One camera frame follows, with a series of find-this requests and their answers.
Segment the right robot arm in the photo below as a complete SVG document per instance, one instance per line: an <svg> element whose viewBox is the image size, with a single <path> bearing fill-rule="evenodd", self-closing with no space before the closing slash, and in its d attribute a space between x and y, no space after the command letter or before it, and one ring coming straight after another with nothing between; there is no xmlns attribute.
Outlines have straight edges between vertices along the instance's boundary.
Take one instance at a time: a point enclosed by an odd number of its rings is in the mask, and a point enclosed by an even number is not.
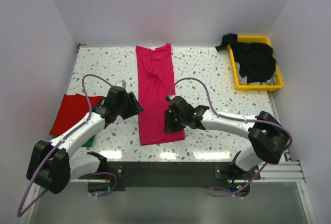
<svg viewBox="0 0 331 224"><path fill-rule="evenodd" d="M183 97L167 97L168 109L164 111L166 133L181 131L186 127L216 130L233 134L250 141L251 146L236 153L228 172L241 179L262 162L277 165L288 144L289 135L276 119L262 111L257 116L225 115L211 107L193 107Z"/></svg>

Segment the pink t shirt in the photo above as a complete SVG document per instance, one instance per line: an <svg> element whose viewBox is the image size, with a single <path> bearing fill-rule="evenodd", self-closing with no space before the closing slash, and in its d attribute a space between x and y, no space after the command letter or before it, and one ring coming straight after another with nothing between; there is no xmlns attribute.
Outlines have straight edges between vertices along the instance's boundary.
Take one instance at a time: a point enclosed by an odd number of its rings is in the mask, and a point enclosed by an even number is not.
<svg viewBox="0 0 331 224"><path fill-rule="evenodd" d="M138 115L141 145L163 144L185 139L183 130L164 131L164 111L168 108L165 100L174 85L172 46L170 43L156 49L136 46L138 69L138 102L144 112Z"/></svg>

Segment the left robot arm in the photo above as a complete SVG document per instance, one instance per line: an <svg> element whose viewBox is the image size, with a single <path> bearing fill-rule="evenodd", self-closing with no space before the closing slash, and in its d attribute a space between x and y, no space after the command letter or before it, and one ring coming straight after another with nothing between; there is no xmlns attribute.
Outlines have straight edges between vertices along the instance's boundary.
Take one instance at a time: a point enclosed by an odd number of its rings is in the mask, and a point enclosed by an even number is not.
<svg viewBox="0 0 331 224"><path fill-rule="evenodd" d="M74 153L117 117L126 120L143 111L133 92L111 86L106 97L94 106L89 104L88 112L70 129L49 142L40 140L35 144L26 178L53 194L60 193L70 180L85 175L103 178L108 172L104 156L88 152L74 159Z"/></svg>

